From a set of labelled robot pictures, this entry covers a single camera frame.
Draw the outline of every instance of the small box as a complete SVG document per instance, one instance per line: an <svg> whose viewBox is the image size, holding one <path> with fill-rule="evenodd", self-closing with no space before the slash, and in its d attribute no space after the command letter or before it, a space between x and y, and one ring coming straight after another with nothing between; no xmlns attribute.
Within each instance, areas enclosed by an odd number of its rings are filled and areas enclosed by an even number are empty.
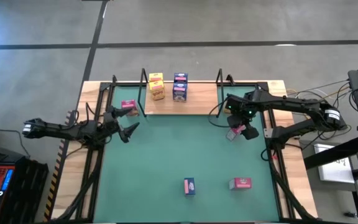
<svg viewBox="0 0 358 224"><path fill-rule="evenodd" d="M163 74L162 73L150 73L149 74L149 82L155 82L155 81L163 81Z"/></svg>
<svg viewBox="0 0 358 224"><path fill-rule="evenodd" d="M187 84L174 83L172 96L174 101L186 102L187 100Z"/></svg>
<svg viewBox="0 0 358 224"><path fill-rule="evenodd" d="M162 80L149 83L150 92L153 100L161 100L165 97L165 87Z"/></svg>
<svg viewBox="0 0 358 224"><path fill-rule="evenodd" d="M226 138L230 141L233 141L233 139L241 133L241 131L245 130L246 126L245 125L241 125L238 128L231 128L227 134L226 134Z"/></svg>
<svg viewBox="0 0 358 224"><path fill-rule="evenodd" d="M174 73L173 82L174 83L186 83L187 84L187 73Z"/></svg>
<svg viewBox="0 0 358 224"><path fill-rule="evenodd" d="M196 184L194 183L193 177L185 178L185 195L186 196L196 195Z"/></svg>
<svg viewBox="0 0 358 224"><path fill-rule="evenodd" d="M235 177L229 182L230 190L247 190L252 188L252 181L249 177Z"/></svg>
<svg viewBox="0 0 358 224"><path fill-rule="evenodd" d="M136 101L135 100L122 100L121 101L121 109L128 109L132 108L132 111L126 114L127 116L138 116L139 111L136 107Z"/></svg>

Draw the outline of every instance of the yellow box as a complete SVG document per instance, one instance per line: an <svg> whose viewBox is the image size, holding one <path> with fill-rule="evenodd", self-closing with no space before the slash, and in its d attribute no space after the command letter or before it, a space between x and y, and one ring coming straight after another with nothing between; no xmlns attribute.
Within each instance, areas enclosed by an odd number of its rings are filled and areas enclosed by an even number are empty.
<svg viewBox="0 0 358 224"><path fill-rule="evenodd" d="M162 73L150 73L149 74L150 82L155 82L155 81L159 81L159 80L164 80Z"/></svg>
<svg viewBox="0 0 358 224"><path fill-rule="evenodd" d="M162 80L149 82L150 92L153 100L161 100L165 97L165 87Z"/></svg>

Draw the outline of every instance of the concrete floor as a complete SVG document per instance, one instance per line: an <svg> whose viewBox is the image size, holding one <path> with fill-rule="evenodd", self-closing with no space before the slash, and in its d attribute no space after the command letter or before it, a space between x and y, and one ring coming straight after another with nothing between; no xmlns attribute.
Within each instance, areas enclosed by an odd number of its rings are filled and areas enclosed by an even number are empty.
<svg viewBox="0 0 358 224"><path fill-rule="evenodd" d="M100 7L75 0L0 0L0 45L89 44ZM99 43L357 39L358 0L115 0L108 3ZM64 122L76 106L89 51L0 50L0 128L21 131L23 121L37 117ZM213 79L222 68L238 80L284 80L287 88L304 90L345 80L348 70L358 69L358 45L98 49L89 79L110 80L115 74L138 80L142 67L187 71L192 80ZM348 124L358 125L346 99L339 109ZM331 141L356 136L354 128ZM24 145L52 170L58 140L24 139ZM15 134L0 133L0 146L22 152ZM313 190L313 195L324 220L358 223L341 214L352 208L351 194Z"/></svg>

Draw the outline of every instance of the pink box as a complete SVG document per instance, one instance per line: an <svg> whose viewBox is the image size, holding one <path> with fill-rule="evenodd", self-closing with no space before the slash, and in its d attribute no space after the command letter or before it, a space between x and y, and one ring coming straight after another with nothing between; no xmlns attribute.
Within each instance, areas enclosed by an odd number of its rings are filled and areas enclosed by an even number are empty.
<svg viewBox="0 0 358 224"><path fill-rule="evenodd" d="M230 190L247 190L252 188L250 177L235 177L229 182Z"/></svg>
<svg viewBox="0 0 358 224"><path fill-rule="evenodd" d="M138 116L139 111L136 107L136 101L135 100L122 100L121 101L121 109L128 109L132 108L132 111L126 114L127 116Z"/></svg>

